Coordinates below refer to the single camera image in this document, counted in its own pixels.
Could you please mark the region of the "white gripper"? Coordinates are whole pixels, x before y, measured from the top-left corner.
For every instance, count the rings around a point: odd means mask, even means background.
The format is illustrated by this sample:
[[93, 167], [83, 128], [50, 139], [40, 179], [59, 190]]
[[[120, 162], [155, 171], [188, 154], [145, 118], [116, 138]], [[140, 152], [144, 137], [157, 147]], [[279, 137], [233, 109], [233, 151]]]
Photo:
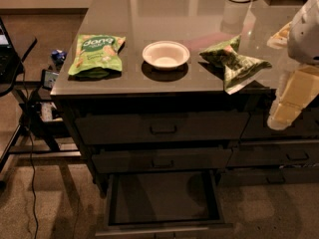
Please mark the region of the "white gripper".
[[319, 0], [307, 0], [291, 21], [288, 56], [302, 64], [280, 79], [269, 116], [293, 122], [319, 95]]

